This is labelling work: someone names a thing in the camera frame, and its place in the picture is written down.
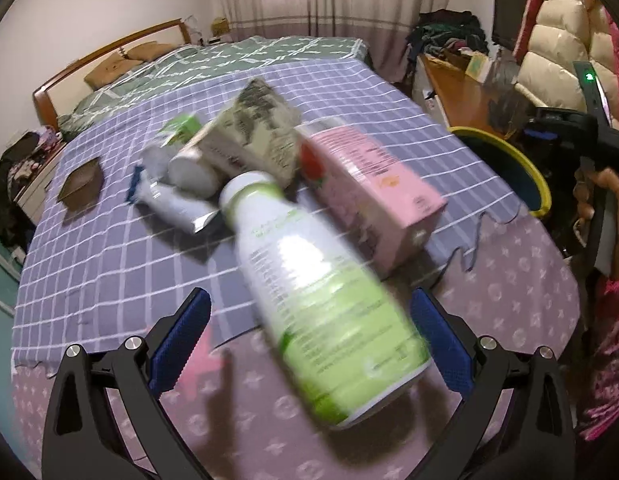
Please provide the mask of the person's right hand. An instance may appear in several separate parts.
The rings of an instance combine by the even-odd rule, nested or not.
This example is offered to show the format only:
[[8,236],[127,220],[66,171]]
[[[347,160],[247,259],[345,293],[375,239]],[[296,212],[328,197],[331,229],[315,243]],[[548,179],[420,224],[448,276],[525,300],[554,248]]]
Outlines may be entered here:
[[575,186],[579,218],[587,223],[585,262],[619,281],[619,175],[585,170]]

